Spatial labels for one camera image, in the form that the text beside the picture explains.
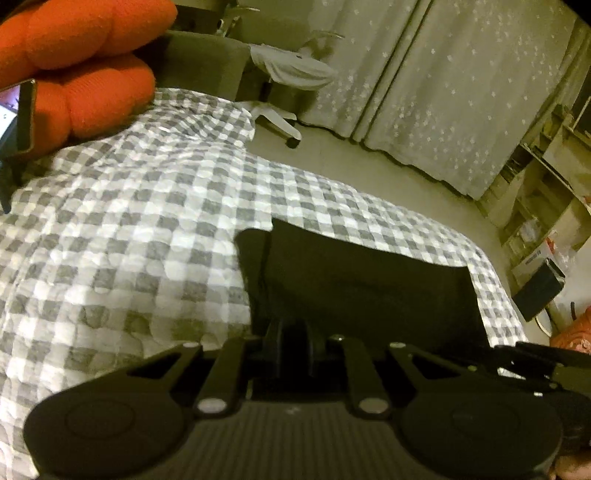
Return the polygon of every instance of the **orange pillow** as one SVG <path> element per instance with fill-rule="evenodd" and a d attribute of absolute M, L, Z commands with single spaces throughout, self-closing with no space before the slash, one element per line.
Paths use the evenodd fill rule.
<path fill-rule="evenodd" d="M 47 0 L 0 25 L 0 88 L 39 70 L 129 53 L 164 33 L 171 0 Z"/>
<path fill-rule="evenodd" d="M 134 51 L 164 33 L 177 17 L 177 8 L 163 0 L 111 0 L 113 26 L 98 55 L 112 57 Z"/>
<path fill-rule="evenodd" d="M 25 39 L 35 8 L 6 20 L 0 25 L 0 88 L 20 82 L 38 70 L 29 60 Z"/>
<path fill-rule="evenodd" d="M 108 132 L 145 107 L 154 74 L 127 52 L 164 33 L 176 15 L 171 0 L 47 0 L 1 24 L 0 88 L 53 71 L 40 76 L 35 147 L 23 159 L 61 147 L 70 134 Z"/>
<path fill-rule="evenodd" d="M 43 70 L 75 65 L 99 51 L 112 27 L 112 0 L 49 0 L 30 17 L 27 56 Z"/>

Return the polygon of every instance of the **white floor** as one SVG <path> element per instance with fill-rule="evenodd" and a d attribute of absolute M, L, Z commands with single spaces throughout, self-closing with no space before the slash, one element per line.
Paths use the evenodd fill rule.
<path fill-rule="evenodd" d="M 478 211 L 475 203 L 391 157 L 341 140 L 321 128 L 302 127 L 301 144 L 295 150 L 264 120 L 258 122 L 255 139 L 248 150 L 267 160 L 312 171 L 396 205 L 429 216 L 463 233 L 491 259 L 503 285 L 509 290 L 508 263 L 502 253 L 495 227 Z M 531 342 L 548 344 L 548 337 L 535 321 L 524 324 Z"/>

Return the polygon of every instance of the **checkered blanket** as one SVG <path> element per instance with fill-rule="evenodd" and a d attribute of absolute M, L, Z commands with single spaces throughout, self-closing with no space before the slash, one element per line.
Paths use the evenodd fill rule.
<path fill-rule="evenodd" d="M 492 345 L 526 340 L 486 255 L 354 188 L 246 152 L 236 105 L 159 90 L 126 130 L 29 166 L 0 217 L 0 476 L 35 469 L 22 425 L 42 399 L 177 342 L 249 326 L 235 234 L 271 217 L 443 265 L 467 265 Z"/>

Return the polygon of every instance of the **white curtain with star pattern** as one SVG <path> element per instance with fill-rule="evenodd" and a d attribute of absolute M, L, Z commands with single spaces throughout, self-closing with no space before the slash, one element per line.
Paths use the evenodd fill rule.
<path fill-rule="evenodd" d="M 316 0 L 310 22 L 345 39 L 300 119 L 474 199 L 591 38 L 560 0 Z"/>

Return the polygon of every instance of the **white cloth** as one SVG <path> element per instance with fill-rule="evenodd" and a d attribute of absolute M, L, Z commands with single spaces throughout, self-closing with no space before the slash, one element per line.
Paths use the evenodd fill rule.
<path fill-rule="evenodd" d="M 318 90 L 337 75 L 334 68 L 322 61 L 269 45 L 251 44 L 251 58 L 273 82 L 300 90 Z"/>

